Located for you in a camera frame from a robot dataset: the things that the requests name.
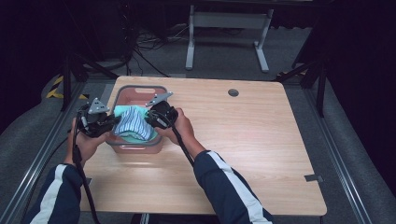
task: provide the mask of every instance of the black curtain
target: black curtain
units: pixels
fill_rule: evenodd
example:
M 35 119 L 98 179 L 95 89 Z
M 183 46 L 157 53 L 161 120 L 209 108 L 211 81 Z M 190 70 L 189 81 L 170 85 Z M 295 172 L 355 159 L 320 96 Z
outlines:
M 63 51 L 37 1 L 1 1 L 0 8 L 2 133 L 39 104 L 42 89 L 60 69 Z
M 336 1 L 299 63 L 327 53 L 328 79 L 378 172 L 396 195 L 396 29 L 391 1 Z

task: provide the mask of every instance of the metal stand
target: metal stand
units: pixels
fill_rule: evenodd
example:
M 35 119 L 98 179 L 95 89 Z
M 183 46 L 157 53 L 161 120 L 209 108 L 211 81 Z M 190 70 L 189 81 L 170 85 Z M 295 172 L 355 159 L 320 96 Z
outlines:
M 65 111 L 71 102 L 71 73 L 73 73 L 77 82 L 86 82 L 88 79 L 88 73 L 83 67 L 84 63 L 109 78 L 117 79 L 117 77 L 119 77 L 119 75 L 112 73 L 98 63 L 92 62 L 79 54 L 69 53 L 64 60 L 64 104 L 62 105 L 61 111 Z
M 291 77 L 301 74 L 306 71 L 305 76 L 300 81 L 303 89 L 310 89 L 318 79 L 318 92 L 317 92 L 317 110 L 323 118 L 323 100 L 326 85 L 326 66 L 322 60 L 314 61 L 312 63 L 303 64 L 288 73 L 280 73 L 273 81 L 283 82 Z
M 186 69 L 191 70 L 194 59 L 194 28 L 195 27 L 227 27 L 241 29 L 261 29 L 262 35 L 259 41 L 254 42 L 257 57 L 264 73 L 269 71 L 265 60 L 262 46 L 268 33 L 273 10 L 267 14 L 243 14 L 243 13 L 218 13 L 218 12 L 195 12 L 194 6 L 190 7 L 190 40 L 187 49 Z

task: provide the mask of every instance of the jacket sleeve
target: jacket sleeve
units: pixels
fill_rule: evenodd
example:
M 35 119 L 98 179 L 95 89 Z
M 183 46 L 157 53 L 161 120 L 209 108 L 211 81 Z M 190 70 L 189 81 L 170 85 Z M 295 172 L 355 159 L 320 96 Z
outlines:
M 78 223 L 81 185 L 73 165 L 52 168 L 23 223 Z
M 221 223 L 272 223 L 248 182 L 216 152 L 198 154 L 194 174 Z

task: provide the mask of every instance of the table leg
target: table leg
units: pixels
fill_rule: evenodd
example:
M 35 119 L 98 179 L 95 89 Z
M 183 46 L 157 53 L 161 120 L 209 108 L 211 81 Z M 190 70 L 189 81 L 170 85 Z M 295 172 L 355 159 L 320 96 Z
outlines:
M 267 61 L 265 60 L 264 52 L 262 51 L 262 46 L 264 45 L 264 40 L 265 40 L 265 37 L 267 36 L 268 28 L 270 26 L 273 13 L 274 13 L 273 9 L 268 10 L 268 13 L 266 16 L 267 18 L 265 19 L 265 22 L 262 26 L 262 36 L 260 38 L 260 41 L 254 42 L 257 57 L 259 58 L 259 62 L 260 62 L 260 67 L 262 68 L 262 71 L 264 73 L 268 73 L 269 68 L 268 68 Z
M 194 61 L 194 6 L 190 6 L 190 39 L 189 48 L 187 49 L 186 69 L 192 70 L 192 63 Z

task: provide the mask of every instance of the table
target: table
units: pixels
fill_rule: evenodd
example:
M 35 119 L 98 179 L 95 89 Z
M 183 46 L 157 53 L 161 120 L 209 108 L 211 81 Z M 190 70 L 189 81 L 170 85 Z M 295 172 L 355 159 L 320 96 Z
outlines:
M 323 216 L 327 208 L 283 86 L 276 82 L 119 77 L 124 85 L 161 85 L 174 93 L 197 139 L 217 151 L 249 183 L 273 215 Z M 232 97 L 229 89 L 239 95 Z M 87 161 L 97 211 L 213 214 L 182 150 L 168 139 L 158 154 L 117 154 L 106 143 Z M 82 210 L 90 210 L 85 192 Z

